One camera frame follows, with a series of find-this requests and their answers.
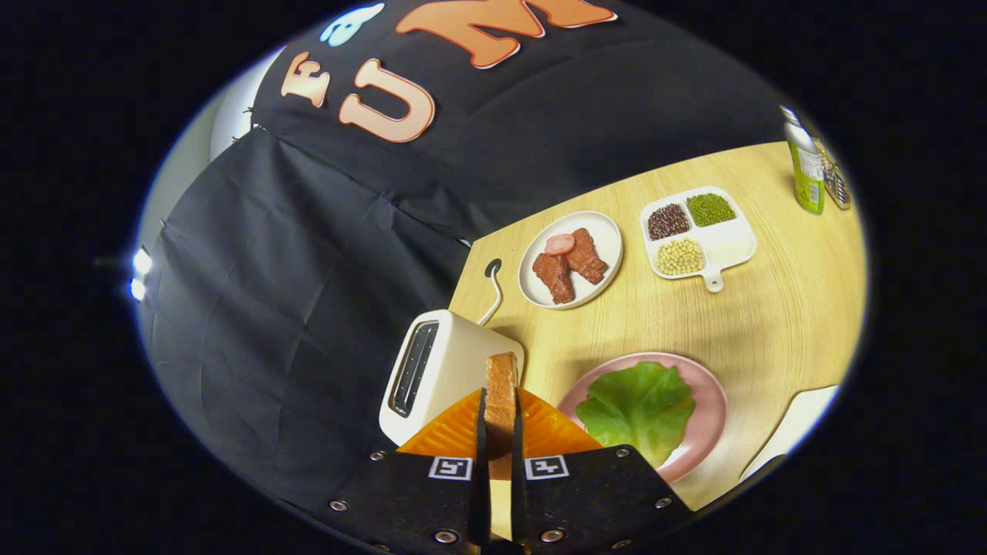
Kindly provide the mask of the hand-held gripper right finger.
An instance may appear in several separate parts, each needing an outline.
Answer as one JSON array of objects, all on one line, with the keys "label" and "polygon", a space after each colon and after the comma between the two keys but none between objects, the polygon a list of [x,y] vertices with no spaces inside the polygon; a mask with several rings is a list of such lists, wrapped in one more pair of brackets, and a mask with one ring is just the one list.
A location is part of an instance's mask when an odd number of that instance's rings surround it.
[{"label": "hand-held gripper right finger", "polygon": [[510,517],[525,553],[626,554],[693,523],[634,446],[600,446],[522,388],[516,403]]}]

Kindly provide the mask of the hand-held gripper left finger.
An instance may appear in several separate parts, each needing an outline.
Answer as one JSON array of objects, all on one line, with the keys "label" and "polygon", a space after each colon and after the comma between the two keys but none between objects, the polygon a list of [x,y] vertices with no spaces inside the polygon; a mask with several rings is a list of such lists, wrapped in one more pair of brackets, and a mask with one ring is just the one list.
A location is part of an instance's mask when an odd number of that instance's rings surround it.
[{"label": "hand-held gripper left finger", "polygon": [[434,438],[440,424],[454,424],[465,449],[410,440],[375,451],[325,497],[321,524],[373,553],[480,554],[490,540],[484,401],[480,388],[419,433]]}]

